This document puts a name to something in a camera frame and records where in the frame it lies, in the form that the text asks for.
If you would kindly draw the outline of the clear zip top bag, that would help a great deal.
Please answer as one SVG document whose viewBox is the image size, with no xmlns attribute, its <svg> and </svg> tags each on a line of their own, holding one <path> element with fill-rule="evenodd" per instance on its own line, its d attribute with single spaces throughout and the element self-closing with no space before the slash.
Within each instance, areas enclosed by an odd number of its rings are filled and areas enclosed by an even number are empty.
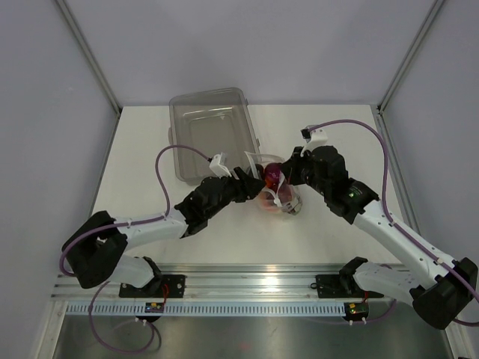
<svg viewBox="0 0 479 359">
<path fill-rule="evenodd" d="M 248 175 L 265 182 L 265 187 L 256 197 L 258 206 L 269 213 L 297 215 L 302 208 L 302 199 L 297 188 L 289 184 L 281 171 L 283 158 L 270 154 L 245 152 L 248 160 Z"/>
</svg>

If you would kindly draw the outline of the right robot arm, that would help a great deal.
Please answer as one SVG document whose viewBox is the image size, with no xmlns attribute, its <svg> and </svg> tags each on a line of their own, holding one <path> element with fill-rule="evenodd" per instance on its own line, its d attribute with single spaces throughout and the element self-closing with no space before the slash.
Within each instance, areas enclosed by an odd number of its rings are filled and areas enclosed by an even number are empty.
<svg viewBox="0 0 479 359">
<path fill-rule="evenodd" d="M 296 147 L 280 166 L 292 185 L 308 185 L 335 215 L 369 234 L 408 268 L 404 277 L 368 261 L 340 277 L 341 291 L 357 296 L 378 292 L 406 303 L 433 328 L 443 330 L 478 297 L 478 266 L 434 248 L 387 209 L 382 198 L 353 179 L 333 146 L 312 151 Z"/>
</svg>

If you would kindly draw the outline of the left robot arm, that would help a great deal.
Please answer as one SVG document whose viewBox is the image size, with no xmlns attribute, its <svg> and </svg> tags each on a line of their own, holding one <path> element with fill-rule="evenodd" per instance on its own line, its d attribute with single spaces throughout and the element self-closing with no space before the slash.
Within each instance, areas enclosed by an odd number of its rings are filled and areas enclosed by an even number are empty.
<svg viewBox="0 0 479 359">
<path fill-rule="evenodd" d="M 121 219 L 103 210 L 93 214 L 63 245 L 60 270 L 75 277 L 83 289 L 107 282 L 135 287 L 144 297 L 162 288 L 162 272 L 149 257 L 131 257 L 127 251 L 169 239 L 194 236 L 231 203 L 255 199 L 263 179 L 234 168 L 232 177 L 207 177 L 182 202 L 146 218 Z"/>
</svg>

